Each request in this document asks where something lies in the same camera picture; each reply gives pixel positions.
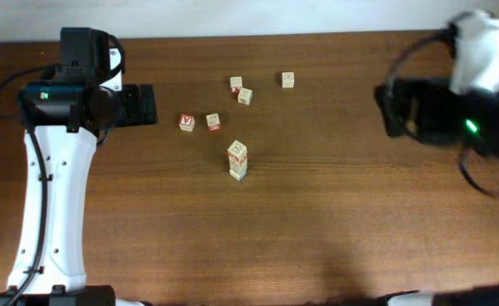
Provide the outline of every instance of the black camera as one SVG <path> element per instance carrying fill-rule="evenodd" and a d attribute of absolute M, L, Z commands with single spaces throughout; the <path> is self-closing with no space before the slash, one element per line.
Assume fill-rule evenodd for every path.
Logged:
<path fill-rule="evenodd" d="M 499 91 L 471 88 L 456 94 L 450 79 L 400 79 L 400 67 L 419 49 L 433 42 L 453 46 L 456 29 L 425 37 L 408 48 L 393 64 L 385 83 L 374 90 L 389 137 L 407 135 L 426 145 L 462 144 L 458 166 L 464 178 L 478 191 L 468 173 L 468 157 L 474 151 L 499 159 Z"/>
<path fill-rule="evenodd" d="M 113 88 L 104 84 L 126 70 L 124 49 L 116 37 L 91 28 L 63 28 L 60 52 L 61 63 L 20 93 L 35 126 L 66 125 L 73 133 L 85 128 L 98 136 L 111 128 L 157 122 L 150 84 Z M 110 56 L 115 53 L 120 54 L 120 63 L 111 67 Z"/>

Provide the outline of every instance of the wood grain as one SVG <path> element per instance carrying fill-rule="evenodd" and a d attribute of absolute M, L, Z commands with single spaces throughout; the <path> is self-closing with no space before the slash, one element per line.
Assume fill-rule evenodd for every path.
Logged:
<path fill-rule="evenodd" d="M 91 166 L 88 284 L 152 303 L 299 304 L 499 281 L 499 199 L 472 190 L 457 149 L 390 139 L 372 99 L 424 32 L 124 40 L 125 83 L 155 88 L 159 123 L 117 129 Z M 0 82 L 60 58 L 58 43 L 0 44 Z M 406 75 L 448 76 L 441 46 Z M 279 75 L 294 71 L 294 89 Z M 242 76 L 249 107 L 229 93 Z M 0 97 L 16 111 L 22 78 Z M 223 129 L 209 133 L 205 115 Z M 179 129 L 194 115 L 194 132 Z M 23 128 L 0 120 L 0 291 L 20 238 Z M 248 148 L 229 176 L 226 150 Z M 499 167 L 476 161 L 499 182 Z"/>

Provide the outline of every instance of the toy block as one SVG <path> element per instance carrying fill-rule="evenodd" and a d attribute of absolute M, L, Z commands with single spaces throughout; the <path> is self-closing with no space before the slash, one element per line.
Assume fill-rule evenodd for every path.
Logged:
<path fill-rule="evenodd" d="M 238 94 L 241 87 L 241 76 L 233 76 L 230 78 L 230 92 L 232 94 Z"/>
<path fill-rule="evenodd" d="M 281 86 L 283 88 L 293 88 L 294 87 L 294 72 L 281 73 Z"/>
<path fill-rule="evenodd" d="M 221 129 L 221 121 L 218 119 L 218 114 L 211 114 L 206 116 L 207 129 L 210 131 L 217 131 Z"/>
<path fill-rule="evenodd" d="M 179 127 L 184 131 L 192 132 L 192 129 L 195 127 L 195 118 L 191 115 L 181 115 Z"/>
<path fill-rule="evenodd" d="M 240 89 L 240 93 L 238 94 L 238 102 L 249 105 L 252 99 L 252 90 L 247 88 Z"/>
<path fill-rule="evenodd" d="M 239 181 L 242 181 L 243 178 L 246 176 L 247 174 L 247 170 L 242 174 L 242 175 L 238 175 L 237 173 L 235 173 L 234 171 L 230 170 L 230 175 L 234 178 L 234 179 L 237 179 Z"/>
<path fill-rule="evenodd" d="M 243 173 L 247 172 L 247 162 L 244 162 L 243 164 L 241 164 L 241 166 L 236 166 L 235 164 L 230 163 L 230 171 L 233 171 L 238 175 L 242 175 Z"/>
<path fill-rule="evenodd" d="M 244 162 L 247 162 L 247 147 L 238 140 L 234 140 L 229 149 L 227 149 L 227 153 L 230 164 L 241 167 Z"/>

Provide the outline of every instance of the black cable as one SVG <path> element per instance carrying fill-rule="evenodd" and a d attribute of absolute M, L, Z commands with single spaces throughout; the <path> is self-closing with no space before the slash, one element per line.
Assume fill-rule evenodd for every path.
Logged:
<path fill-rule="evenodd" d="M 31 68 L 31 69 L 28 69 L 28 70 L 25 70 L 25 71 L 22 71 L 22 72 L 19 72 L 19 73 L 16 73 L 10 77 L 8 77 L 7 79 L 5 79 L 1 84 L 0 84 L 0 92 L 2 91 L 2 89 L 9 83 L 11 83 L 14 79 L 18 78 L 18 77 L 22 77 L 24 75 L 27 75 L 29 73 L 32 73 L 32 72 L 37 72 L 37 71 L 46 71 L 47 69 L 51 69 L 51 68 L 54 68 L 56 66 L 56 64 L 54 65 L 45 65 L 45 66 L 39 66 L 39 67 L 35 67 L 35 68 Z M 3 115 L 3 114 L 0 114 L 0 118 L 1 119 L 15 119 L 19 116 L 19 114 L 13 114 L 13 115 Z"/>
<path fill-rule="evenodd" d="M 112 129 L 113 129 L 113 127 L 108 128 L 108 129 L 105 130 L 104 137 L 102 137 L 102 139 L 98 140 L 98 143 L 96 144 L 97 147 L 100 147 L 103 144 L 105 144 L 105 142 L 107 141 L 107 139 L 110 137 L 110 132 L 111 132 Z"/>
<path fill-rule="evenodd" d="M 474 187 L 477 191 L 481 192 L 484 195 L 487 196 L 495 196 L 494 193 L 485 190 L 483 187 L 481 187 L 476 181 L 473 180 L 473 178 L 470 176 L 470 173 L 468 173 L 468 160 L 470 157 L 470 148 L 465 148 L 461 151 L 461 154 L 459 155 L 459 169 L 461 170 L 462 176 L 467 180 L 467 182 Z"/>
<path fill-rule="evenodd" d="M 28 132 L 28 136 L 30 136 L 31 143 L 34 147 L 34 151 L 36 152 L 37 164 L 39 165 L 40 172 L 40 180 L 42 182 L 42 207 L 39 218 L 39 234 L 37 236 L 37 245 L 36 245 L 36 253 L 34 254 L 34 261 L 32 263 L 31 268 L 26 271 L 28 276 L 25 281 L 23 281 L 22 285 L 17 288 L 16 293 L 11 297 L 11 299 L 6 303 L 8 306 L 12 306 L 17 302 L 20 295 L 26 290 L 26 288 L 30 285 L 32 279 L 39 271 L 39 262 L 42 258 L 43 252 L 43 243 L 45 241 L 45 225 L 47 221 L 47 170 L 45 169 L 45 161 L 43 160 L 43 153 L 39 147 L 39 143 L 37 142 L 36 137 L 36 127 L 30 122 L 28 118 L 28 113 L 26 110 L 26 106 L 24 104 L 23 92 L 19 92 L 19 108 L 20 114 L 22 115 L 22 121 L 25 124 L 26 131 Z"/>
<path fill-rule="evenodd" d="M 397 126 L 403 133 L 408 135 L 409 137 L 415 139 L 416 141 L 420 143 L 424 143 L 423 139 L 420 139 L 417 134 L 413 133 L 410 131 L 405 125 L 401 124 L 396 118 L 396 116 L 393 113 L 393 110 L 391 108 L 391 104 L 394 99 L 394 85 L 396 83 L 396 80 L 398 78 L 398 75 L 400 73 L 400 69 L 403 67 L 404 63 L 419 49 L 429 45 L 430 43 L 434 42 L 439 42 L 444 39 L 444 37 L 447 37 L 450 35 L 449 30 L 443 30 L 438 32 L 437 34 L 434 34 L 430 37 L 425 37 L 424 39 L 420 40 L 419 42 L 414 43 L 409 47 L 406 51 L 404 51 L 391 65 L 391 70 L 390 73 L 387 76 L 387 79 L 385 80 L 385 93 L 384 93 L 384 99 L 383 99 L 383 108 L 385 109 L 385 114 L 387 117 L 391 119 L 391 121 L 394 123 L 394 125 Z"/>

